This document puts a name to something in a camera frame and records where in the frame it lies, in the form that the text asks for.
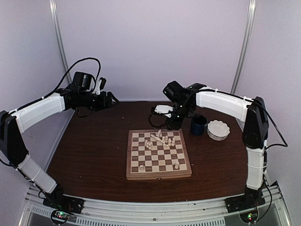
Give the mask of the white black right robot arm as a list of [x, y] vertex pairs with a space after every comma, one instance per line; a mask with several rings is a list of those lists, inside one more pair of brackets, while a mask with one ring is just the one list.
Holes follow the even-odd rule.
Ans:
[[264, 100], [261, 97], [251, 99], [235, 96], [200, 83], [184, 88], [176, 81], [168, 83], [163, 93], [174, 104], [163, 111], [167, 116], [167, 129], [180, 129], [184, 118], [197, 107], [221, 112], [245, 124], [242, 140], [247, 150], [248, 170], [246, 194], [241, 197], [241, 204], [250, 208], [257, 203], [258, 192], [263, 185], [269, 130]]

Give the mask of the wooden chess board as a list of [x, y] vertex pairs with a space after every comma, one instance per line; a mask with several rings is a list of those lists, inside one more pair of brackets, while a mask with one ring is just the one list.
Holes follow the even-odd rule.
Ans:
[[[128, 180], [172, 179], [191, 177], [192, 170], [182, 130], [162, 129], [162, 137], [175, 137], [175, 146], [166, 147], [151, 137], [158, 129], [131, 130], [128, 133], [127, 171]], [[145, 149], [145, 140], [153, 142], [151, 150]], [[179, 162], [179, 170], [173, 166]]]

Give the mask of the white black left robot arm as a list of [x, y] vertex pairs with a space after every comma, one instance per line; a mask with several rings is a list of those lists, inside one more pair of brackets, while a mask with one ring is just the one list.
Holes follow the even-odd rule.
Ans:
[[53, 156], [60, 136], [71, 119], [72, 111], [86, 108], [88, 114], [118, 103], [111, 93], [105, 92], [105, 78], [91, 87], [92, 75], [76, 72], [66, 88], [56, 88], [50, 95], [27, 104], [24, 108], [0, 113], [0, 150], [8, 166], [19, 171], [45, 193], [57, 209], [67, 206], [65, 195], [55, 191], [57, 183], [44, 170]]

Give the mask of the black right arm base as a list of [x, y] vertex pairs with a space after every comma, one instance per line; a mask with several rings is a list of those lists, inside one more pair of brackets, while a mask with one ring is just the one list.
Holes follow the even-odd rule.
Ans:
[[245, 187], [243, 195], [232, 196], [225, 199], [225, 204], [228, 213], [242, 211], [255, 208], [256, 206], [265, 204], [265, 199], [262, 196], [262, 189], [257, 190]]

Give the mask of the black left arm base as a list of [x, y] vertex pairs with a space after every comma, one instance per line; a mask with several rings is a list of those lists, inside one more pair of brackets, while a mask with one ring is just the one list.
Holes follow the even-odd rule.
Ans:
[[62, 210], [67, 213], [80, 214], [84, 206], [84, 200], [64, 194], [63, 187], [58, 184], [51, 193], [47, 193], [38, 186], [41, 193], [44, 194], [43, 205], [53, 209]]

